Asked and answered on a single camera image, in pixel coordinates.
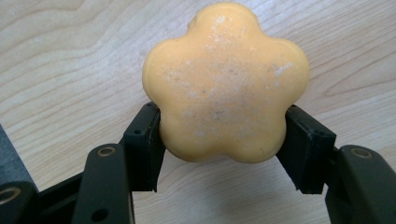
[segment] yellow flower-shaped object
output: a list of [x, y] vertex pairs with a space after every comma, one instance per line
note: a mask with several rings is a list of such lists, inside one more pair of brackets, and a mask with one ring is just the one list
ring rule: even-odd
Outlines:
[[279, 151], [285, 112], [309, 74], [297, 45], [266, 36], [248, 8], [220, 3], [202, 9], [184, 36], [149, 53], [143, 87], [161, 109], [160, 135], [175, 156], [225, 154], [253, 163]]

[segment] wooden surface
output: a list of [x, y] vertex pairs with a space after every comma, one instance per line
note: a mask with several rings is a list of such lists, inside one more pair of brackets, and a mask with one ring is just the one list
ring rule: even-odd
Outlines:
[[[0, 122], [40, 189], [118, 142], [149, 99], [141, 69], [216, 1], [0, 2]], [[297, 103], [396, 169], [396, 1], [240, 1], [312, 66]], [[159, 192], [134, 193], [137, 223], [329, 223], [324, 195], [295, 191], [276, 158], [247, 165], [165, 154]]]

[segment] wooden table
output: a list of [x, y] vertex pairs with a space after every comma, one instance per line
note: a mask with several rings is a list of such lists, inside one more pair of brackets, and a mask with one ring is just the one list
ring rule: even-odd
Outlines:
[[[149, 101], [141, 69], [216, 1], [2, 1], [0, 121], [39, 189], [82, 171]], [[311, 63], [297, 105], [396, 169], [396, 1], [240, 1]], [[165, 154], [158, 193], [134, 193], [137, 223], [329, 223], [324, 195], [296, 191], [276, 158], [248, 165]]]

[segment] round joint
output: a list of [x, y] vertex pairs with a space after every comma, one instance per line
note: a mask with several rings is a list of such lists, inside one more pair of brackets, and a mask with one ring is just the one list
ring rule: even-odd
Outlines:
[[108, 157], [116, 152], [114, 147], [102, 147], [97, 151], [97, 155], [100, 157]]
[[373, 157], [373, 154], [363, 148], [359, 147], [353, 147], [350, 149], [352, 154], [354, 154], [357, 157], [363, 158], [363, 159], [371, 159]]
[[20, 195], [21, 189], [16, 187], [10, 187], [0, 191], [0, 205], [8, 203], [14, 200], [18, 195]]

